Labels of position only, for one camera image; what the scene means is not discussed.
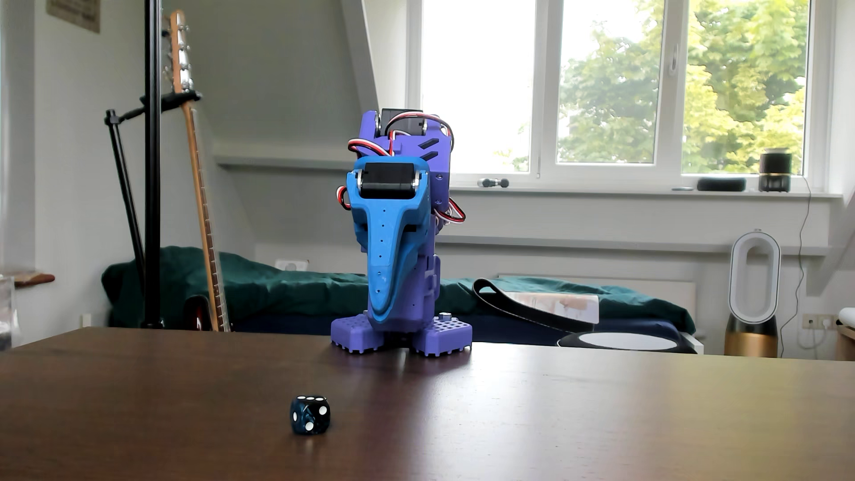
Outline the blue gripper with motor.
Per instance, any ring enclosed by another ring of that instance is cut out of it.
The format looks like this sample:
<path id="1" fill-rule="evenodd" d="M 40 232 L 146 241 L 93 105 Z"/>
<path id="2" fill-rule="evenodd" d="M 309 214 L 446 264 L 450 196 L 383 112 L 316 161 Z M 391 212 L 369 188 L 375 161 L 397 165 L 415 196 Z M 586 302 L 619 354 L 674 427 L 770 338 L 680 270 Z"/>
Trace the blue gripper with motor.
<path id="1" fill-rule="evenodd" d="M 418 157 L 365 156 L 347 174 L 346 193 L 357 242 L 367 253 L 373 321 L 386 323 L 406 270 L 413 267 L 414 233 L 431 214 L 428 162 Z"/>

